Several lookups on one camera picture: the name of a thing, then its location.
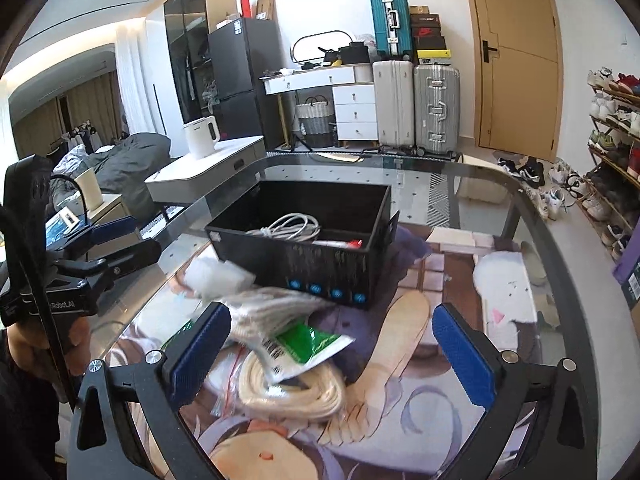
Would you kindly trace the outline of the dark grey beanbag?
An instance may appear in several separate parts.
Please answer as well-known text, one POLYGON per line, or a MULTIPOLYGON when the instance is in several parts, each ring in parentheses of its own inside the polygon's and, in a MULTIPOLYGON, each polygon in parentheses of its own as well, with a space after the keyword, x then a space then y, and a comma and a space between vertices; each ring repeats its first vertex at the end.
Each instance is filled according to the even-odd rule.
POLYGON ((76 178, 91 168, 101 192, 120 194, 138 226, 143 226, 158 214, 145 180, 171 162, 170 146, 168 136, 152 132, 135 133, 99 153, 86 154, 81 146, 76 146, 53 172, 76 178))

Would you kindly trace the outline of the stacked shoe boxes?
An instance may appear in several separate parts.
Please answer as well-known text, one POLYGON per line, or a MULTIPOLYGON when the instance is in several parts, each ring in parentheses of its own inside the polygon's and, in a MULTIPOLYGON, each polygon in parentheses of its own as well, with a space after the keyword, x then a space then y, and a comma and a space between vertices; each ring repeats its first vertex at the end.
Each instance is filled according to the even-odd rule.
POLYGON ((438 14, 427 6, 409 6, 412 44, 419 64, 451 64, 451 51, 438 14))

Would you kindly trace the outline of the white electric kettle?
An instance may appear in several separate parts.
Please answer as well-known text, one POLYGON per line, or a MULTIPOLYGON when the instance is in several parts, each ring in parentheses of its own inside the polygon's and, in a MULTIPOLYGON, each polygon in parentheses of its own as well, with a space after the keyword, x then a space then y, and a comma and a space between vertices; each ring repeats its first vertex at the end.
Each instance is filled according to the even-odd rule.
POLYGON ((220 141, 219 129, 213 115, 189 122, 183 127, 183 132, 189 153, 197 159, 213 154, 220 141))

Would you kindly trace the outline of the silver suitcase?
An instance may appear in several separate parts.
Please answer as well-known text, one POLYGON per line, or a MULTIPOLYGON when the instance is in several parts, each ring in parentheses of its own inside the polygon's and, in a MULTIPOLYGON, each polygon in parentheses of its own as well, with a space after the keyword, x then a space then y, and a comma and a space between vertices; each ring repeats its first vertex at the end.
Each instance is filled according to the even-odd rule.
POLYGON ((460 130, 459 71, 448 65, 419 65, 413 82, 416 147, 435 155, 454 154, 460 130))

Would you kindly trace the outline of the green medicine packet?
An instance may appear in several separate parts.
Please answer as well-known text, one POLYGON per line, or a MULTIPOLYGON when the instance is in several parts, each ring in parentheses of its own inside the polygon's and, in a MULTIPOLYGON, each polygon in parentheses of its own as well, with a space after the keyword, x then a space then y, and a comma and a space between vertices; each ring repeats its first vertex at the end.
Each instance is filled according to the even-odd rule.
POLYGON ((268 382, 280 384, 309 372, 348 348, 355 339, 298 322, 277 336, 265 338, 256 354, 268 382))

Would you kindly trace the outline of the white drawer desk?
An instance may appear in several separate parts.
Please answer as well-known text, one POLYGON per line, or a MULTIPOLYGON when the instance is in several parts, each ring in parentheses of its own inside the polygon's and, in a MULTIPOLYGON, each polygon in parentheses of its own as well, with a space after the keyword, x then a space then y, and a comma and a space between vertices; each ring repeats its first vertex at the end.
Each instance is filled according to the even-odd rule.
POLYGON ((294 126, 285 113, 283 97, 291 93, 293 107, 300 96, 327 98, 335 118, 337 142, 378 143, 375 91, 372 66, 367 63, 320 67, 313 70, 281 70, 280 75, 262 77, 267 96, 277 98, 278 116, 284 137, 284 145, 290 146, 294 128, 301 129, 298 115, 294 126))

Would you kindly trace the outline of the black storage box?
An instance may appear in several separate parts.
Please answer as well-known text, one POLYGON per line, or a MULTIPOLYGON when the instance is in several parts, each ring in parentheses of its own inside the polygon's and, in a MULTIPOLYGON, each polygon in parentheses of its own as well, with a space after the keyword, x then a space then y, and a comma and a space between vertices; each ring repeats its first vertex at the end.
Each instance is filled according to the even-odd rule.
POLYGON ((262 181, 206 226, 218 258, 255 283, 370 307, 397 228, 388 185, 262 181))

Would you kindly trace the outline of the anime printed table mat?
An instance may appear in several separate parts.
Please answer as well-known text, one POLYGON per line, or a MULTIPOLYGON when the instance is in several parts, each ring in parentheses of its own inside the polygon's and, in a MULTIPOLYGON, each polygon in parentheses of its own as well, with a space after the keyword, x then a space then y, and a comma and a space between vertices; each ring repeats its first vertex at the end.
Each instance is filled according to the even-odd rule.
POLYGON ((310 324, 349 345, 271 385, 247 348, 227 344, 180 416, 229 479, 431 479, 480 419, 432 329, 454 304, 501 350, 540 358, 538 321, 555 322, 529 240, 401 226, 375 305, 329 306, 310 324))

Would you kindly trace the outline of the black refrigerator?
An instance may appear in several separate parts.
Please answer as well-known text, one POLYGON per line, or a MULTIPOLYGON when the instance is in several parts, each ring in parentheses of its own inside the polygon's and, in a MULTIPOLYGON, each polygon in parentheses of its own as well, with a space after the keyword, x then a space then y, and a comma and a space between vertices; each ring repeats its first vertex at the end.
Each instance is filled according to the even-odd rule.
POLYGON ((262 77, 282 67, 274 21, 238 18, 208 36, 219 103, 214 115, 225 139, 262 136, 268 151, 284 143, 278 100, 262 77))

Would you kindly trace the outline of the white side table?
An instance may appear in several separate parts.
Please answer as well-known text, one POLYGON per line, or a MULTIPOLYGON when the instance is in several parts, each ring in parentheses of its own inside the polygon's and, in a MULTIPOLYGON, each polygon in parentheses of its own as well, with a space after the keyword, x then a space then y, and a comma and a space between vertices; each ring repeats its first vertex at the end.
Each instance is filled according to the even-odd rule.
POLYGON ((186 154, 152 174, 144 183, 154 203, 189 205, 265 156, 263 136, 222 140, 213 154, 204 158, 186 154))

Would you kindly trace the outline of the shoe rack with shoes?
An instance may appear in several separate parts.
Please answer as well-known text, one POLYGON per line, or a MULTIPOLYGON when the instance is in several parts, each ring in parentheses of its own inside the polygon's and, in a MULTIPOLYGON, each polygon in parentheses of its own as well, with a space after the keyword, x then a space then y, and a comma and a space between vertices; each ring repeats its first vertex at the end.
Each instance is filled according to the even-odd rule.
POLYGON ((639 224, 639 78, 601 67, 588 73, 593 168, 580 208, 613 260, 620 260, 639 224))

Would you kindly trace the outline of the woven basket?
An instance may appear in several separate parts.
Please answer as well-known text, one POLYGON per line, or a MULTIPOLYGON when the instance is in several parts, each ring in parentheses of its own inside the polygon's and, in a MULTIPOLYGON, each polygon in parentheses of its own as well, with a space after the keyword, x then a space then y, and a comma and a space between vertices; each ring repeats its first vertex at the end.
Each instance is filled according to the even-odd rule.
POLYGON ((311 148, 329 148, 335 142, 335 114, 332 104, 324 96, 310 96, 296 104, 299 130, 311 148))

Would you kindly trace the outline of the black glass cabinet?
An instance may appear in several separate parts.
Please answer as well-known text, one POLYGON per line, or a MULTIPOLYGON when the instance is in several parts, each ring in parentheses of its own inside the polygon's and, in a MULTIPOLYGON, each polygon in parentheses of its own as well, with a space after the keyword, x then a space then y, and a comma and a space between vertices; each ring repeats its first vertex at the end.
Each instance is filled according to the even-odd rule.
POLYGON ((238 12, 238 0, 167 0, 164 18, 178 103, 184 122, 213 114, 217 99, 208 36, 238 12))

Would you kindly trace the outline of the wooden door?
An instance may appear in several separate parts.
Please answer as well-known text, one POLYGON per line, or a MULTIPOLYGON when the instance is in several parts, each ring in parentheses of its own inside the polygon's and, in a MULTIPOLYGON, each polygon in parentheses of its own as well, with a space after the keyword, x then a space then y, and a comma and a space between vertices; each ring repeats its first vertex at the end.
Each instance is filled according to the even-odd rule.
POLYGON ((554 0, 469 0, 469 5, 476 144, 551 162, 558 149, 563 99, 554 0))

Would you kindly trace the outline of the teal suitcase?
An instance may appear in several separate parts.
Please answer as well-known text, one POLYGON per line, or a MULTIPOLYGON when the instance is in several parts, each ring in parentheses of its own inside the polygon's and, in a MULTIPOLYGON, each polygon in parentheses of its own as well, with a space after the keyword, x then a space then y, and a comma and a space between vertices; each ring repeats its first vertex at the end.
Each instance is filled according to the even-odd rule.
POLYGON ((370 0, 374 38, 383 60, 412 59, 408 0, 370 0))

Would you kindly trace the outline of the white suitcase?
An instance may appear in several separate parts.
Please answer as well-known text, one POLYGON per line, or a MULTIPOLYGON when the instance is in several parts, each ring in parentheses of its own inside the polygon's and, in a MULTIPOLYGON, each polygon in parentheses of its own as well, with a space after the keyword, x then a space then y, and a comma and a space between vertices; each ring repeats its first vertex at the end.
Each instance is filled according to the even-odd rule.
POLYGON ((378 61, 372 70, 378 142, 390 148, 412 148, 416 142, 412 63, 378 61))

